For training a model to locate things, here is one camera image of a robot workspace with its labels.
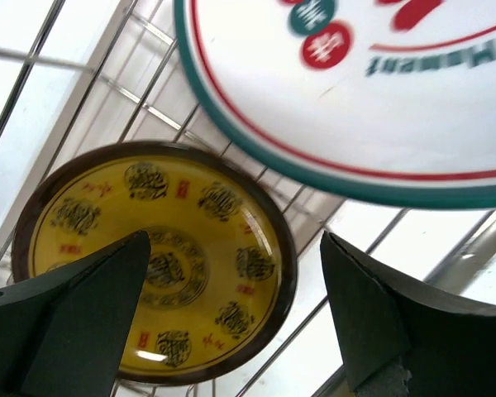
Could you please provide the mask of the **yellow patterned plate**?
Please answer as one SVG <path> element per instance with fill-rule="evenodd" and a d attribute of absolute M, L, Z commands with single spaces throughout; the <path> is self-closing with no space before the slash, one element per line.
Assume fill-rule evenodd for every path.
<path fill-rule="evenodd" d="M 17 282 L 137 231 L 149 264 L 119 376 L 191 385 L 259 354 L 298 283 L 289 226 L 246 173 L 206 151 L 129 141 L 86 152 L 28 199 L 12 243 Z"/>

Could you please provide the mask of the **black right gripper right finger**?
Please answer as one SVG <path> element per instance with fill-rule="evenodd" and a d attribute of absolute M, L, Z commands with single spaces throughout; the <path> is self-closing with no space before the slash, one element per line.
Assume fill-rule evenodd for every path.
<path fill-rule="evenodd" d="M 496 305 L 450 294 L 325 233 L 320 252 L 357 396 L 496 396 Z"/>

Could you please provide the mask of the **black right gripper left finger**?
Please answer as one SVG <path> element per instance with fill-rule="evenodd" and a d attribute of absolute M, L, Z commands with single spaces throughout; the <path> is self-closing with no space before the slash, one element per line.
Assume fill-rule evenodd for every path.
<path fill-rule="evenodd" d="M 0 396 L 109 396 L 150 257 L 144 231 L 0 289 Z"/>

